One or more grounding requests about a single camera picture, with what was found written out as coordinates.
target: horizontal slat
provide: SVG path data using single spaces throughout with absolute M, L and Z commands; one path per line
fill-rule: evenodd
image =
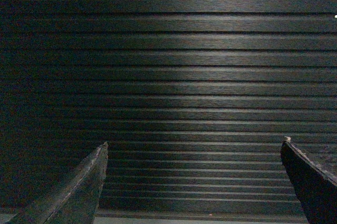
M 36 142 L 37 138 L 49 144 L 60 145 L 60 141 L 92 141 L 99 139 L 100 142 L 119 141 L 157 141 L 157 142 L 177 142 L 177 141 L 203 141 L 203 142 L 269 142 L 282 144 L 284 136 L 290 136 L 298 143 L 335 143 L 337 134 L 334 133 L 267 133 L 267 132 L 201 132 L 201 131 L 116 131 L 116 130 L 52 130 L 36 129 L 21 131 L 17 129 L 13 133 L 13 138 L 26 139 Z
M 140 191 L 198 191 L 198 192 L 237 192 L 237 193 L 266 193 L 294 194 L 293 187 L 268 186 L 216 186 L 216 185 L 177 185 L 177 184 L 114 184 L 105 183 L 104 189 L 110 190 L 140 190 Z
M 110 107 L 112 111 L 127 111 L 128 109 L 135 112 L 136 108 L 170 108 L 172 111 L 178 111 L 177 108 L 252 108 L 252 109 L 336 109 L 336 98 L 307 98 L 307 97 L 252 97 L 252 96 L 154 96 L 154 95 L 69 95 L 69 94 L 39 94 L 37 97 L 30 94 L 20 94 L 11 96 L 11 98 L 3 101 L 6 105 L 20 105 L 24 109 L 24 105 L 52 105 L 52 106 L 84 106 L 84 107 Z M 78 108 L 82 113 L 85 111 L 94 111 L 95 108 Z M 267 113 L 259 110 L 259 115 Z M 307 114 L 309 116 L 313 111 L 296 111 L 296 116 Z M 315 111 L 318 118 L 334 113 L 334 111 Z M 284 114 L 292 114 L 291 111 L 285 111 Z
M 47 116 L 78 119 L 154 119 L 154 120 L 274 120 L 337 121 L 337 111 L 326 110 L 261 110 L 205 108 L 73 108 L 25 107 L 16 109 L 21 116 Z
M 49 167 L 55 169 L 70 169 L 75 167 L 81 162 L 76 151 L 73 151 L 74 157 L 66 157 L 63 154 L 52 153 L 49 151 L 45 152 L 49 157 L 44 157 L 41 153 L 36 153 L 35 157 L 32 158 L 32 162 L 27 169 L 29 170 L 42 170 L 48 172 Z M 112 156 L 108 160 L 109 170 L 114 168 L 167 168 L 167 169 L 251 169 L 251 170 L 276 170 L 284 171 L 284 167 L 281 162 L 267 162 L 267 161 L 196 161 L 196 160 L 138 160 L 138 159 L 115 159 Z
M 0 14 L 330 13 L 337 0 L 7 0 Z
M 298 201 L 258 201 L 258 200 L 192 200 L 182 198 L 157 198 L 151 199 L 149 205 L 148 197 L 144 198 L 109 198 L 101 199 L 100 206 L 117 209 L 128 209 L 130 211 L 141 211 L 150 209 L 153 211 L 194 211 L 194 212 L 233 212 L 235 213 L 264 213 L 281 215 L 301 215 L 302 208 Z
M 0 32 L 337 32 L 333 15 L 0 17 Z
M 261 200 L 296 200 L 296 195 L 266 194 L 249 192 L 192 192 L 192 191 L 140 191 L 140 190 L 103 190 L 102 198 L 105 197 L 178 197 L 195 199 L 256 199 Z
M 47 65 L 223 65 L 223 66 L 336 66 L 336 52 L 252 51 L 8 51 L 0 50 L 2 64 Z
M 337 82 L 337 69 L 243 67 L 12 67 L 2 79 Z
M 336 35 L 15 34 L 4 49 L 292 49 L 336 50 Z
M 335 96 L 337 84 L 0 80 L 3 93 Z
M 216 152 L 216 151 L 138 151 L 138 150 L 113 150 L 110 151 L 110 157 L 114 159 L 137 159 L 137 160 L 201 160 L 201 161 L 264 161 L 277 162 L 280 161 L 280 154 L 278 152 Z M 60 153 L 57 150 L 46 150 L 44 152 L 35 152 L 32 160 L 39 161 L 45 158 L 51 165 L 57 165 L 53 162 L 63 162 L 68 160 L 70 164 L 74 164 L 77 160 L 85 157 L 85 152 L 74 152 L 63 150 Z
M 284 170 L 281 162 L 260 161 L 195 161 L 195 160 L 136 160 L 114 159 L 109 160 L 109 168 L 167 168 L 167 169 L 251 169 L 251 170 Z
M 154 177 L 211 177 L 211 178 L 283 178 L 288 176 L 280 170 L 210 170 L 210 169 L 138 169 L 113 168 L 109 169 L 109 176 L 154 176 Z
M 111 176 L 113 183 L 141 183 L 141 184 L 189 184 L 189 185 L 217 185 L 217 186 L 291 186 L 288 179 L 277 178 L 211 178 L 211 177 L 150 177 L 150 176 Z
M 98 119 L 48 119 L 24 121 L 18 128 L 41 127 L 54 129 L 100 129 L 143 131 L 244 131 L 244 132 L 299 132 L 337 133 L 337 123 L 303 121 L 233 121 L 233 120 L 98 120 Z

